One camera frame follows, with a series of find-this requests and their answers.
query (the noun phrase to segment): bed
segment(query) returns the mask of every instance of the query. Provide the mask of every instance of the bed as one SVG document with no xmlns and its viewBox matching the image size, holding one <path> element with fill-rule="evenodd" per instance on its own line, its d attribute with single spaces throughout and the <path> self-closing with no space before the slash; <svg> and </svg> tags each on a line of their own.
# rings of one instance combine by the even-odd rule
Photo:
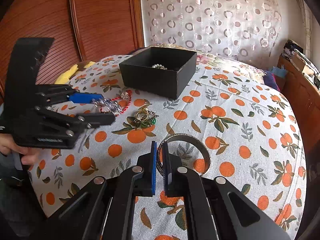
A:
<svg viewBox="0 0 320 240">
<path fill-rule="evenodd" d="M 179 99 L 131 88 L 131 105 L 111 126 L 88 129 L 72 150 L 42 150 L 39 163 L 28 173 L 47 216 L 95 176 L 109 179 L 135 165 L 139 155 L 150 151 L 151 141 L 187 133 L 201 140 L 211 155 L 206 178 L 225 176 L 294 239 L 306 196 L 306 162 L 289 102 L 260 84 L 262 73 L 250 65 L 197 53 L 196 73 Z M 114 98 L 128 89 L 119 70 L 119 63 L 128 57 L 106 57 L 69 83 L 81 92 Z M 134 129 L 130 116 L 143 106 L 160 117 L 149 128 Z M 96 111 L 90 104 L 72 102 L 51 110 L 70 116 Z M 204 170 L 204 160 L 192 145 L 172 142 L 169 151 L 185 166 Z M 156 183 L 153 198 L 136 198 L 132 239 L 187 239 L 183 200 L 164 195 L 158 172 Z"/>
</svg>

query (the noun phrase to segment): floral fabric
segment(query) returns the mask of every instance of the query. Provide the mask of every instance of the floral fabric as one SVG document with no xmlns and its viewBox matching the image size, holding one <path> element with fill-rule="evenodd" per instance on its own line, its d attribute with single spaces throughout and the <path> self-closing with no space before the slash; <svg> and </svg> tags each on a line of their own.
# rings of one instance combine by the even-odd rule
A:
<svg viewBox="0 0 320 240">
<path fill-rule="evenodd" d="M 250 78 L 241 62 L 198 53 L 196 73 L 179 99 L 132 90 L 132 103 L 110 126 L 88 129 L 72 150 L 45 149 L 29 170 L 47 216 L 95 176 L 109 179 L 136 164 L 151 141 L 172 133 L 197 137 L 212 165 L 205 175 L 226 177 L 294 239 L 306 196 L 306 162 L 299 127 L 287 99 Z M 117 97 L 124 87 L 119 63 L 130 56 L 97 62 L 70 84 L 81 92 Z M 126 100 L 120 100 L 126 106 Z M 134 127 L 141 107 L 159 114 L 149 128 Z M 65 102 L 51 108 L 69 116 L 95 111 L 90 104 Z M 204 170 L 201 154 L 190 144 L 172 142 L 169 151 L 185 166 Z M 156 195 L 137 197 L 132 239 L 187 239 L 183 199 L 167 198 L 156 175 Z"/>
</svg>

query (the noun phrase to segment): black box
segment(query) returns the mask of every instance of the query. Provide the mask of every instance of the black box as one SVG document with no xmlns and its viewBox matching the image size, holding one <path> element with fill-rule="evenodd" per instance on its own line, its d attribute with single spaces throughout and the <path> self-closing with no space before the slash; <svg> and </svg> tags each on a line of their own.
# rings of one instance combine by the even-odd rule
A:
<svg viewBox="0 0 320 240">
<path fill-rule="evenodd" d="M 178 99 L 196 72 L 195 51 L 151 47 L 119 64 L 124 85 Z M 161 64 L 167 68 L 152 68 Z"/>
</svg>

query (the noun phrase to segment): wooden wardrobe door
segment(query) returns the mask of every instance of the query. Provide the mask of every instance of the wooden wardrobe door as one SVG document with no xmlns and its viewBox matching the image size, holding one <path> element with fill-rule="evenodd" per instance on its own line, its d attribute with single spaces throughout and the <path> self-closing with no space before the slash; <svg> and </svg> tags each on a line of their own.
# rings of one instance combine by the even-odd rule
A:
<svg viewBox="0 0 320 240">
<path fill-rule="evenodd" d="M 39 70 L 37 83 L 54 83 L 61 73 L 80 61 L 68 0 L 14 0 L 0 22 L 0 80 L 3 84 L 12 48 L 20 37 L 55 38 Z"/>
<path fill-rule="evenodd" d="M 130 0 L 74 0 L 74 9 L 84 59 L 98 61 L 137 47 Z"/>
</svg>

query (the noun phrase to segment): ring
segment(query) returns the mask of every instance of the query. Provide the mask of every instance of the ring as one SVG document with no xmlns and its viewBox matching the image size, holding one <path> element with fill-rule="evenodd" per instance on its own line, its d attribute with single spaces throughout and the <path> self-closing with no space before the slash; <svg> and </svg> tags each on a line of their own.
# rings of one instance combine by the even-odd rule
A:
<svg viewBox="0 0 320 240">
<path fill-rule="evenodd" d="M 144 114 L 145 117 L 142 118 L 142 119 L 139 119 L 138 117 L 139 117 L 140 114 Z M 136 118 L 139 122 L 143 122 L 143 121 L 147 120 L 148 117 L 149 117 L 149 111 L 146 110 L 145 108 L 140 109 L 140 110 L 136 113 L 136 116 L 135 116 L 135 118 Z"/>
<path fill-rule="evenodd" d="M 173 142 L 173 141 L 184 141 L 184 142 L 188 142 L 191 143 L 192 145 L 194 145 L 202 154 L 203 158 L 204 158 L 204 172 L 201 174 L 201 176 L 205 175 L 208 170 L 210 169 L 211 166 L 211 158 L 209 155 L 209 152 L 207 150 L 207 148 L 204 146 L 204 144 L 199 141 L 196 137 L 193 137 L 192 135 L 189 134 L 185 134 L 185 133 L 175 133 L 172 135 L 167 136 L 159 145 L 158 150 L 157 150 L 157 170 L 159 171 L 159 173 L 161 175 L 163 175 L 163 166 L 162 163 L 160 161 L 160 151 L 162 149 L 162 145 L 164 142 Z"/>
</svg>

